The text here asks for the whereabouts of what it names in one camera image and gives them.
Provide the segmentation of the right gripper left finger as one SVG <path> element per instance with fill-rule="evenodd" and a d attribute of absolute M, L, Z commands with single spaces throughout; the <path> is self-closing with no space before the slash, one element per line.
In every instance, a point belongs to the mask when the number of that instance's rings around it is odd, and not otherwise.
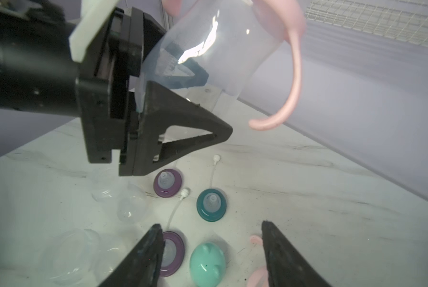
<path fill-rule="evenodd" d="M 154 224 L 99 287 L 156 287 L 165 243 L 160 224 Z"/>

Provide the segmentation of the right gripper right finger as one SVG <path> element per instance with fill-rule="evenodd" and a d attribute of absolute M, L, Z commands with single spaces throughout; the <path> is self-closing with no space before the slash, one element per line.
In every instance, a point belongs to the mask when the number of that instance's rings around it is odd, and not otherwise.
<path fill-rule="evenodd" d="M 271 221 L 261 225 L 271 287 L 330 287 Z"/>

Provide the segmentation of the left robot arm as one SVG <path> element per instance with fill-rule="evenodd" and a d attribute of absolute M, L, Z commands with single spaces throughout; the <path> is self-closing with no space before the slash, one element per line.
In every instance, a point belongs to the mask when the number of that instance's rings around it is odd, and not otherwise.
<path fill-rule="evenodd" d="M 143 109 L 130 77 L 165 34 L 151 15 L 113 5 L 75 62 L 75 25 L 50 1 L 0 1 L 0 109 L 79 117 L 88 161 L 107 164 L 120 151 L 119 175 L 142 176 L 225 142 L 232 127 L 155 81 L 143 85 Z"/>

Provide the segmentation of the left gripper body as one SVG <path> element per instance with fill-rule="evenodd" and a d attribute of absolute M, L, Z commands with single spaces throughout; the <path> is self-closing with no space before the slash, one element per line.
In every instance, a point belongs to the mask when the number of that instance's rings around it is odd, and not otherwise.
<path fill-rule="evenodd" d="M 122 177 L 147 175 L 165 164 L 157 113 L 166 90 L 151 81 L 137 92 L 129 90 L 130 79 L 143 76 L 143 61 L 164 34 L 150 14 L 115 8 L 79 67 L 75 95 L 87 159 L 109 164 L 113 151 L 119 151 Z"/>

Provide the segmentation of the purple nipple collar with straw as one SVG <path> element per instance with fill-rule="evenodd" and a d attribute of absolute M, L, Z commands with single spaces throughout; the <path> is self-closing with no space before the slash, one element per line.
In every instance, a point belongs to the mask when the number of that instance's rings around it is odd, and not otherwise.
<path fill-rule="evenodd" d="M 170 225 L 173 217 L 178 210 L 181 202 L 187 198 L 190 194 L 189 188 L 183 188 L 181 190 L 181 196 L 178 203 L 172 210 L 166 229 L 163 232 L 163 240 L 165 248 L 163 251 L 163 258 L 160 267 L 160 276 L 169 277 L 176 273 L 181 267 L 185 257 L 185 244 L 184 240 L 177 232 L 170 231 Z"/>

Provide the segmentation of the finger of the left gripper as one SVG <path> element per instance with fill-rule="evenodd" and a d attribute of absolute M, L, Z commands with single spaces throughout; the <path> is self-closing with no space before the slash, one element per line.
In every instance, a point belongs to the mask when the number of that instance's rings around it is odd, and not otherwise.
<path fill-rule="evenodd" d="M 160 84 L 169 89 L 202 87 L 207 84 L 209 73 L 194 59 L 178 63 L 184 53 L 178 44 L 169 43 L 162 50 L 169 54 L 169 63 L 163 65 Z"/>
<path fill-rule="evenodd" d="M 172 126 L 201 129 L 207 135 L 164 143 L 160 136 Z M 199 105 L 178 96 L 155 81 L 148 81 L 143 113 L 130 131 L 134 152 L 130 176 L 144 176 L 194 151 L 225 142 L 233 128 Z"/>

